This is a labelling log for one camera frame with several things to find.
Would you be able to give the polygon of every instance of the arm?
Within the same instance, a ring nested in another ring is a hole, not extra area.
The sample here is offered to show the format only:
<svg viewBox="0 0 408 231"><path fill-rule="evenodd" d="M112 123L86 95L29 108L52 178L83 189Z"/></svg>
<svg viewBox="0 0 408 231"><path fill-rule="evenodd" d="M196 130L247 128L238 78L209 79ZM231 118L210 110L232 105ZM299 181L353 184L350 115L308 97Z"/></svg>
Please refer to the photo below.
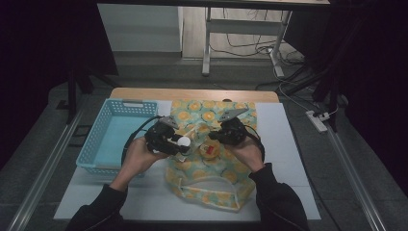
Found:
<svg viewBox="0 0 408 231"><path fill-rule="evenodd" d="M148 170L156 161L166 158L164 153L153 154L147 150L146 139L135 139L128 148L122 168L111 185L104 185L102 192L90 205L82 206L69 222L70 230L122 230L119 213L127 195L129 182Z"/></svg>
<svg viewBox="0 0 408 231"><path fill-rule="evenodd" d="M249 177L256 184L263 230L309 230L299 197L290 186L276 181L272 164L263 163L261 151L251 138L237 146L225 147L252 171Z"/></svg>

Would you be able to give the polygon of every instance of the floral fabric bag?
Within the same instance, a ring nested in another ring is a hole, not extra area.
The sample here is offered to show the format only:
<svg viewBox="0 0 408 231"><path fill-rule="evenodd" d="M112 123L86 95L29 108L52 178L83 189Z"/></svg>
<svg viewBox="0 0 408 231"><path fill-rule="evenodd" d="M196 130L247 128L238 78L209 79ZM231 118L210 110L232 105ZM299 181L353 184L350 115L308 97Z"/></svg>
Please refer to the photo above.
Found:
<svg viewBox="0 0 408 231"><path fill-rule="evenodd" d="M171 115L179 125L177 133L192 140L190 155L168 159L166 181L173 192L187 199L221 209L239 211L255 189L248 178L250 170L226 150L219 141L208 137L220 129L218 119L226 110L247 108L240 121L256 130L254 103L197 100L173 101Z"/></svg>

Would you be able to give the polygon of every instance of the blue plastic basket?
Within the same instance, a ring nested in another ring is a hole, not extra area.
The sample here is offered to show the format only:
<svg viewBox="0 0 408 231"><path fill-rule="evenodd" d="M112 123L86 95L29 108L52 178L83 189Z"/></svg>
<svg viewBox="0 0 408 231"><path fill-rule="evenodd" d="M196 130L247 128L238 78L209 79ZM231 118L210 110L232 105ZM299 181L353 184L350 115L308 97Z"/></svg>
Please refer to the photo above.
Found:
<svg viewBox="0 0 408 231"><path fill-rule="evenodd" d="M117 174L123 146L129 136L147 119L156 116L157 111L157 102L105 100L77 158L77 166L89 173ZM151 121L145 128L148 129L153 124L154 121Z"/></svg>

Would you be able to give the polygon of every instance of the person's left hand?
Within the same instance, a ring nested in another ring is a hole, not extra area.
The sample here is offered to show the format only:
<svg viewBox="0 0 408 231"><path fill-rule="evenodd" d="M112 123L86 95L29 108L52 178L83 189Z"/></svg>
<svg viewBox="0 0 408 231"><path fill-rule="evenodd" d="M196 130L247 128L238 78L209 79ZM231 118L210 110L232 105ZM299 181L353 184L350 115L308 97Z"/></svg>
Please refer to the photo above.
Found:
<svg viewBox="0 0 408 231"><path fill-rule="evenodd" d="M150 152L147 149L145 137L133 140L126 152L122 168L110 187L124 192L133 177L148 170L156 161L166 157L168 155L162 152Z"/></svg>

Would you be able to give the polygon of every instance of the gray floor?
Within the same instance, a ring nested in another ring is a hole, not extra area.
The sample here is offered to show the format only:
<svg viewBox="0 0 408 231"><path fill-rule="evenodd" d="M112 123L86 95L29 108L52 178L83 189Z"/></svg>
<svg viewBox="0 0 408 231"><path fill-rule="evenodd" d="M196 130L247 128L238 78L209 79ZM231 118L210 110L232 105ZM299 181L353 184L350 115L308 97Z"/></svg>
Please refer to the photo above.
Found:
<svg viewBox="0 0 408 231"><path fill-rule="evenodd" d="M254 90L255 86L275 81L271 75L270 62L213 60L209 78L201 76L200 61L174 61L172 59L135 58L128 64L121 64L120 77L114 80L123 87L138 88L183 88L183 89L228 89ZM286 67L287 74L295 67ZM89 98L79 125L92 125L104 100L112 88L96 78L92 78L95 90ZM261 90L276 90L277 85ZM298 93L310 99L311 91ZM45 159L54 148L65 127L67 112L57 110L61 100L67 99L66 84L50 91L49 104L23 143L15 151L11 160L0 172L0 230L6 230L26 192L30 189ZM313 109L314 106L294 97L298 103ZM321 135L304 114L305 110L291 100L280 97L288 120L299 145L311 182L322 220L309 222L312 230L337 230L333 219L342 230L371 230L360 202L354 195L344 170L339 163L327 135ZM380 211L388 230L408 230L408 200L391 175L372 152L370 147L349 124L344 116L344 108L338 111L339 135L358 167L364 183ZM81 138L71 138L71 144L81 143ZM64 221L53 220L56 209L64 195L75 166L80 148L70 145L65 150L40 202L35 209L26 230L63 230ZM165 226L172 230L189 230L181 225ZM223 230L211 227L209 230Z"/></svg>

